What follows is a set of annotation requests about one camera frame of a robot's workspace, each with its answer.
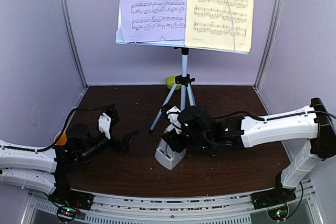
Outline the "white metronome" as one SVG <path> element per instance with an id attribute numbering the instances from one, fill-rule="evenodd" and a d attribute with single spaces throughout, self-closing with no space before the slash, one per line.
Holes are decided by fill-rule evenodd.
<path id="1" fill-rule="evenodd" d="M 171 125 L 163 131 L 154 155 L 156 161 L 168 170 L 172 170 L 186 155 L 186 146 L 174 146 L 172 149 L 169 145 L 171 135 L 175 133 L 176 129 Z"/>

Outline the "purple sheet music page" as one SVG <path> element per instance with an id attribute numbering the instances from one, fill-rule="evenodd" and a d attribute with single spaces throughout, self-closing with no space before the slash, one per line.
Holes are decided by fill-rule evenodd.
<path id="1" fill-rule="evenodd" d="M 125 43 L 184 40 L 187 0 L 120 0 Z"/>

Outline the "yellow sheet music page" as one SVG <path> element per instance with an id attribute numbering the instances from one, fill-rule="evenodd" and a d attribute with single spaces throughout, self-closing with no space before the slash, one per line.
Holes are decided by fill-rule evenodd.
<path id="1" fill-rule="evenodd" d="M 187 0 L 184 44 L 247 54 L 253 14 L 254 0 Z"/>

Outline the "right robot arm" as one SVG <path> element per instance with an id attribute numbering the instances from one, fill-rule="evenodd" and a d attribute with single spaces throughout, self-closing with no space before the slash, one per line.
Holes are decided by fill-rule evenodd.
<path id="1" fill-rule="evenodd" d="M 162 113 L 169 125 L 154 156 L 169 170 L 184 158 L 187 147 L 216 156 L 271 142 L 305 140 L 290 165 L 277 174 L 274 188 L 252 194 L 255 209 L 294 200 L 296 187 L 317 162 L 335 155 L 333 115 L 319 98 L 311 99 L 303 108 L 265 116 L 237 111 L 213 117 L 200 106 L 180 110 L 170 104 L 162 107 Z"/>

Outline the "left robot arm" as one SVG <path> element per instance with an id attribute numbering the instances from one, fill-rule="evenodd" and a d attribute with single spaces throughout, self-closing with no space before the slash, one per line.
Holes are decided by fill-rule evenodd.
<path id="1" fill-rule="evenodd" d="M 78 123 L 65 131 L 63 145 L 43 152 L 1 141 L 1 182 L 46 193 L 60 205 L 89 210 L 93 194 L 71 189 L 67 175 L 87 168 L 108 149 L 127 153 L 138 133 L 127 133 L 122 140 L 103 133 L 92 136 L 88 125 Z"/>

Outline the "white perforated music stand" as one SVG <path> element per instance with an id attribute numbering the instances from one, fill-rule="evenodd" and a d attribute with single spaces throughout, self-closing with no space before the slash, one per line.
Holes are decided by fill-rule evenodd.
<path id="1" fill-rule="evenodd" d="M 232 52 L 232 53 L 239 53 L 239 54 L 245 54 L 243 52 L 238 52 L 236 51 L 236 46 L 235 46 L 235 32 L 234 32 L 234 19 L 233 19 L 233 13 L 231 11 L 230 8 L 230 4 L 228 2 L 228 0 L 225 0 L 226 3 L 224 5 L 226 5 L 228 7 L 228 13 L 230 15 L 230 21 L 232 23 L 232 34 L 233 34 L 233 45 L 234 45 L 234 50 L 233 51 L 228 51 L 228 52 Z M 163 7 L 165 7 L 165 5 L 168 4 L 168 2 L 170 2 L 170 0 L 165 0 L 161 5 L 159 5 L 158 10 L 156 11 L 156 13 L 154 14 L 154 16 L 152 18 L 149 18 L 149 20 L 147 22 L 145 22 L 146 25 L 149 25 L 149 23 L 152 22 L 153 18 L 156 16 L 156 14 L 158 14 Z M 117 39 L 122 37 L 122 29 L 121 29 L 121 25 L 122 25 L 122 15 L 121 15 L 121 2 L 120 2 L 120 6 L 119 6 L 119 14 L 118 14 L 118 30 L 117 30 Z M 192 88 L 191 88 L 191 84 L 192 82 L 195 81 L 195 78 L 191 78 L 190 75 L 187 73 L 187 66 L 188 66 L 188 55 L 189 55 L 189 48 L 183 47 L 184 44 L 183 42 L 179 42 L 179 41 L 171 41 L 170 43 L 168 42 L 163 42 L 163 41 L 157 41 L 157 42 L 130 42 L 128 44 L 144 44 L 144 45 L 152 45 L 152 46 L 174 46 L 174 50 L 175 49 L 181 49 L 181 55 L 182 55 L 182 73 L 179 76 L 173 77 L 173 81 L 172 81 L 172 87 L 166 97 L 166 99 L 163 102 L 163 105 L 166 105 L 169 101 L 170 98 L 172 97 L 173 93 L 175 92 L 175 90 L 177 89 L 178 85 L 181 85 L 181 105 L 180 105 L 180 109 L 184 110 L 185 106 L 186 106 L 186 96 L 189 98 L 189 103 L 190 106 L 195 105 L 195 99 L 194 99 L 194 95 L 192 92 Z M 151 134 L 161 115 L 162 115 L 162 111 L 161 109 L 159 109 L 159 112 L 156 116 L 156 118 L 154 119 L 151 127 L 148 130 L 148 133 Z"/>

